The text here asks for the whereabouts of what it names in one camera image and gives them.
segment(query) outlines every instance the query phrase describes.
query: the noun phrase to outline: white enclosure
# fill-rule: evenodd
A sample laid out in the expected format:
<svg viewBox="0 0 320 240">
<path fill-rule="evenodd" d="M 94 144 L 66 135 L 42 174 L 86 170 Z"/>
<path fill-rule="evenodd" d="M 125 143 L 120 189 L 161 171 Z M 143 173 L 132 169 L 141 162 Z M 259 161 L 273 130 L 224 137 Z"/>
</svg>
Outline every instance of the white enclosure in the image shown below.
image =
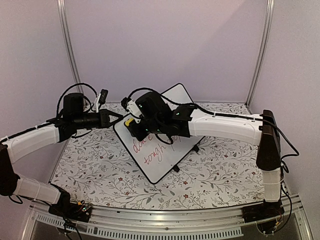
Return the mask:
<svg viewBox="0 0 320 240">
<path fill-rule="evenodd" d="M 0 136 L 55 116 L 59 96 L 74 83 L 55 1 L 0 3 Z M 47 182 L 61 149 L 45 147 L 13 165 L 15 172 Z M 30 201 L 0 197 L 0 239 L 20 239 Z"/>
<path fill-rule="evenodd" d="M 271 21 L 266 9 L 273 3 Z M 319 13 L 316 0 L 3 0 L 0 137 L 54 117 L 59 96 L 75 81 L 108 89 L 109 102 L 139 87 L 163 92 L 182 83 L 194 101 L 249 103 L 254 113 L 269 109 L 301 152 L 287 160 L 286 179 L 301 195 L 318 239 Z M 247 101 L 254 79 L 255 95 Z M 61 147 L 32 153 L 14 170 L 47 182 Z M 24 201 L 0 197 L 0 239 L 20 238 Z"/>
<path fill-rule="evenodd" d="M 182 83 L 195 101 L 246 101 L 267 1 L 68 0 L 80 79 L 120 101 Z"/>
</svg>

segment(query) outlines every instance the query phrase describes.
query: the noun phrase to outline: red handwriting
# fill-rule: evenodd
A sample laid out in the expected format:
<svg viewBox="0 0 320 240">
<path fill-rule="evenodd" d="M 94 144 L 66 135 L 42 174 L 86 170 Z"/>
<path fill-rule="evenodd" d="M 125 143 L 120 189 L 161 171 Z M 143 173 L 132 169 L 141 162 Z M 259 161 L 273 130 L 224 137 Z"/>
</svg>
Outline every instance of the red handwriting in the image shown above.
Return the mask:
<svg viewBox="0 0 320 240">
<path fill-rule="evenodd" d="M 157 160 L 159 162 L 162 161 L 162 154 L 164 153 L 164 149 L 166 149 L 166 147 L 163 145 L 160 145 L 159 143 L 157 145 L 158 146 L 154 149 L 154 151 L 150 153 L 148 157 L 144 158 L 145 164 L 149 165 L 155 157 L 157 157 Z"/>
<path fill-rule="evenodd" d="M 173 140 L 173 143 L 176 142 L 176 141 L 178 141 L 178 140 L 179 140 L 179 142 L 181 142 L 180 136 L 173 136 L 173 137 L 171 137 L 171 138 L 172 138 L 172 140 Z"/>
<path fill-rule="evenodd" d="M 148 135 L 148 140 L 151 141 L 154 137 L 152 135 Z M 133 151 L 137 154 L 138 152 L 140 152 L 141 148 L 143 147 L 143 145 L 147 142 L 146 139 L 143 139 L 142 141 L 139 141 L 137 143 L 137 141 L 135 139 L 133 139 Z"/>
<path fill-rule="evenodd" d="M 141 151 L 141 149 L 143 148 L 143 146 L 151 141 L 154 138 L 153 135 L 149 134 L 147 138 L 145 138 L 142 141 L 137 141 L 136 139 L 133 139 L 133 150 L 134 152 L 137 154 Z M 181 142 L 181 139 L 179 136 L 173 136 L 172 137 L 173 142 Z M 144 157 L 144 163 L 149 165 L 154 159 L 157 159 L 158 162 L 161 162 L 163 160 L 163 153 L 164 150 L 166 149 L 166 146 L 161 145 L 160 143 L 157 144 L 157 146 L 155 147 L 154 151 L 151 152 L 149 155 L 147 155 L 147 157 Z"/>
</svg>

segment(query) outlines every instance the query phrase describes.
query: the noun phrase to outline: yellow part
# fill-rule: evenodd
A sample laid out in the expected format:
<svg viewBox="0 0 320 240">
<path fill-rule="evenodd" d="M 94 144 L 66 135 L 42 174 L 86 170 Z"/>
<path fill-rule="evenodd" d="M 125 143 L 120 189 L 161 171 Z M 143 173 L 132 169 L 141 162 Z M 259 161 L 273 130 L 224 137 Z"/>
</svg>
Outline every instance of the yellow part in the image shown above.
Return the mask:
<svg viewBox="0 0 320 240">
<path fill-rule="evenodd" d="M 130 123 L 131 123 L 133 120 L 134 120 L 133 118 L 130 118 L 130 119 L 128 119 L 127 121 L 125 121 L 124 124 L 125 124 L 127 127 L 129 127 Z"/>
</svg>

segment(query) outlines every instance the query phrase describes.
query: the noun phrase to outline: whiteboard black border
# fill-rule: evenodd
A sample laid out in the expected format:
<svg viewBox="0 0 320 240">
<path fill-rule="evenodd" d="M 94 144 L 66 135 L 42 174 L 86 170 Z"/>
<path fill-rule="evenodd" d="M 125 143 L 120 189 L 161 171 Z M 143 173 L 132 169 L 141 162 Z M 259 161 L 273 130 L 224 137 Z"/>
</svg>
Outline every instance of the whiteboard black border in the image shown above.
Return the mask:
<svg viewBox="0 0 320 240">
<path fill-rule="evenodd" d="M 182 83 L 180 83 L 180 82 L 177 83 L 177 84 L 175 84 L 175 85 L 173 85 L 172 87 L 168 88 L 167 90 L 165 90 L 165 91 L 162 92 L 161 94 L 166 93 L 167 91 L 169 91 L 170 89 L 173 89 L 174 87 L 176 87 L 176 86 L 178 86 L 178 85 L 181 85 L 181 86 L 184 88 L 186 94 L 188 94 L 188 96 L 189 96 L 189 98 L 191 99 L 191 101 L 194 102 L 193 99 L 191 98 L 190 94 L 188 93 L 187 89 L 185 88 L 185 86 L 184 86 Z M 152 181 L 150 181 L 150 179 L 148 178 L 148 176 L 145 174 L 145 172 L 142 170 L 142 168 L 139 166 L 139 164 L 138 164 L 137 161 L 135 160 L 134 156 L 130 153 L 130 151 L 129 151 L 129 149 L 127 148 L 127 146 L 126 146 L 126 145 L 124 144 L 124 142 L 121 140 L 120 136 L 118 135 L 118 133 L 117 133 L 117 131 L 116 131 L 116 129 L 115 129 L 115 125 L 113 125 L 112 128 L 113 128 L 113 131 L 115 132 L 116 136 L 118 137 L 118 139 L 119 139 L 120 142 L 122 143 L 122 145 L 125 147 L 126 151 L 129 153 L 129 155 L 131 156 L 131 158 L 132 158 L 133 161 L 135 162 L 135 164 L 138 166 L 138 168 L 140 169 L 140 171 L 143 173 L 143 175 L 146 177 L 146 179 L 148 179 L 148 181 L 149 181 L 151 184 L 157 184 L 157 183 L 159 183 L 159 182 L 174 168 L 174 166 L 173 166 L 173 167 L 172 167 L 166 174 L 164 174 L 163 177 L 161 177 L 157 182 L 152 182 Z M 204 138 L 204 137 L 202 137 L 195 145 L 198 145 L 203 138 Z M 190 151 L 188 151 L 175 165 L 178 165 L 191 151 L 192 151 L 192 149 L 190 149 Z"/>
</svg>

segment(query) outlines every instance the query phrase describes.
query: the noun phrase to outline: aluminum frame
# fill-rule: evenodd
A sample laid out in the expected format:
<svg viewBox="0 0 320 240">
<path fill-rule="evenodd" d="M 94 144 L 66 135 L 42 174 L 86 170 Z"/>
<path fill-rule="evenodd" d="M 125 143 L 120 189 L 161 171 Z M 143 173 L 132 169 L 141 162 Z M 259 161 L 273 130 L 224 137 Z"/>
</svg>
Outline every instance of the aluminum frame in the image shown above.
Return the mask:
<svg viewBox="0 0 320 240">
<path fill-rule="evenodd" d="M 246 98 L 245 104 L 248 106 L 248 108 L 251 107 L 251 104 L 254 99 L 255 91 L 257 88 L 260 72 L 262 69 L 266 49 L 267 49 L 267 43 L 270 35 L 270 29 L 272 24 L 272 18 L 274 13 L 274 6 L 275 6 L 275 0 L 268 0 L 266 5 L 266 13 L 265 13 L 265 21 L 264 21 L 264 28 L 263 28 L 263 34 L 262 34 L 262 40 L 261 45 L 259 49 L 259 55 L 256 61 L 256 65 L 253 72 L 252 82 L 250 85 L 249 93 Z"/>
<path fill-rule="evenodd" d="M 66 6 L 65 6 L 65 0 L 57 0 L 57 6 L 58 6 L 58 12 L 59 12 L 59 17 L 60 17 L 60 23 L 61 23 L 61 29 L 62 29 L 62 34 L 63 34 L 63 39 L 64 39 L 64 44 L 66 48 L 66 52 L 68 55 L 70 67 L 71 67 L 71 72 L 73 75 L 74 82 L 76 84 L 81 83 L 77 64 L 76 64 L 76 59 L 75 59 L 75 54 L 74 50 L 71 44 L 71 37 L 70 37 L 70 32 L 69 32 L 69 26 L 68 26 L 68 21 L 67 21 L 67 13 L 66 13 Z M 76 86 L 77 90 L 79 93 L 84 93 L 84 89 L 82 85 Z"/>
<path fill-rule="evenodd" d="M 303 240 L 312 240 L 312 235 L 308 225 L 306 215 L 298 194 L 290 196 L 292 200 L 292 214 L 296 214 L 299 222 L 299 231 Z M 246 204 L 256 205 L 259 202 Z M 282 197 L 282 204 L 285 210 L 284 215 L 290 211 L 290 202 L 287 197 Z M 109 231 L 115 234 L 135 234 L 143 236 L 190 236 L 200 233 L 212 233 L 214 231 L 225 231 L 241 228 L 256 222 L 245 223 L 242 218 L 243 205 L 212 208 L 212 209 L 195 209 L 195 210 L 136 210 L 113 208 L 105 206 L 94 206 L 89 223 L 77 222 L 77 227 L 82 234 L 89 234 L 97 237 L 99 231 Z M 63 221 L 61 217 L 48 213 L 48 206 L 33 202 L 30 206 L 30 215 L 23 232 L 23 240 L 29 240 L 32 230 L 39 215 L 49 218 L 47 222 Z"/>
</svg>

